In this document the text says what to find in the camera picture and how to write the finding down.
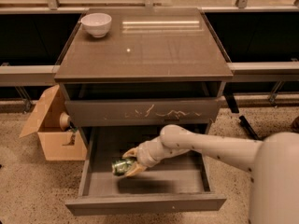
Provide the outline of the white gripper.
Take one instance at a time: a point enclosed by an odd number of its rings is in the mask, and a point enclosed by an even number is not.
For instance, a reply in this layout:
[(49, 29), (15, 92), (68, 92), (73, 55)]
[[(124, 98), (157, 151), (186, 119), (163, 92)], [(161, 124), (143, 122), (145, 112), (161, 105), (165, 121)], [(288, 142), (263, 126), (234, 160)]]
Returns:
[(159, 144), (157, 142), (144, 142), (141, 143), (137, 148), (133, 147), (126, 151), (122, 157), (135, 158), (135, 162), (125, 173), (125, 176), (135, 176), (146, 170), (146, 167), (153, 167), (158, 164), (160, 161), (157, 158), (157, 155), (160, 153)]

